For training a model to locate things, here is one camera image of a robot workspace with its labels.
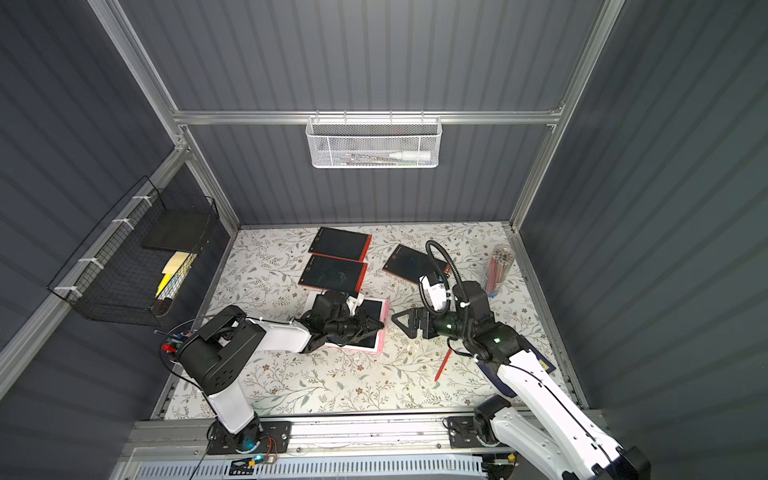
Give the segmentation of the red tablet front with scribbles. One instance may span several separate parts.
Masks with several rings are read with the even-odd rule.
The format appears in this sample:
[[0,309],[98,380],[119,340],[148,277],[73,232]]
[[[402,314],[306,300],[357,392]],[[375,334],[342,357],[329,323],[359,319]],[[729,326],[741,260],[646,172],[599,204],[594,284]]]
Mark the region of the red tablet front with scribbles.
[[357,294],[367,266],[365,262],[312,255],[299,277],[298,284],[309,288]]

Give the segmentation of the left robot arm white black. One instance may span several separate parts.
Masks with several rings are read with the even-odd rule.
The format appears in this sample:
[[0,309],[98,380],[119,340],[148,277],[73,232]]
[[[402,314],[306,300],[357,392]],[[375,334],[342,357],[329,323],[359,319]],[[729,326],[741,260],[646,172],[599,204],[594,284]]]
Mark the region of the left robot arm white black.
[[257,352],[310,354],[334,346],[363,352],[383,347],[389,302],[326,290],[297,318],[277,322],[223,308],[196,330],[183,333],[168,350],[201,389],[216,419],[230,435],[256,425],[238,377]]

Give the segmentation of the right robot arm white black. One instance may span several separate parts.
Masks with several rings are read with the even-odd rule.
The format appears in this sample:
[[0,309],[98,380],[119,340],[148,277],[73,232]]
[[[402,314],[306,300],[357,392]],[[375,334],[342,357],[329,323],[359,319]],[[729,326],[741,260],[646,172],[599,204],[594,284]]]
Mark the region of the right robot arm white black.
[[419,280],[422,307],[392,321],[409,338],[459,340],[498,393],[476,406],[484,445],[504,444],[549,479],[648,479],[651,465],[597,426],[550,378],[527,339],[496,320],[475,281],[450,287],[441,276]]

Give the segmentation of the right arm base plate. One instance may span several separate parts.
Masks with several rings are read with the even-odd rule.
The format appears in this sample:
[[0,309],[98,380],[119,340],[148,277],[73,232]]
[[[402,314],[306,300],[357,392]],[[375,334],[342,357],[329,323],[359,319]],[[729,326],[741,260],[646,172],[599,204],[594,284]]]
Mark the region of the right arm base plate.
[[483,440],[479,437],[472,416],[448,416],[441,421],[448,432],[452,449],[507,448],[498,440]]

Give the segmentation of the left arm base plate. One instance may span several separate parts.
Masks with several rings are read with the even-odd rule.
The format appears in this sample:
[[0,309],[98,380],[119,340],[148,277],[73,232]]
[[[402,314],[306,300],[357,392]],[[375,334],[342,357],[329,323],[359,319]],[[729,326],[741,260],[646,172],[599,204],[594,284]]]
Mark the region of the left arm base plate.
[[242,431],[233,434],[218,421],[206,432],[208,455],[267,455],[286,453],[292,424],[286,421],[252,420]]

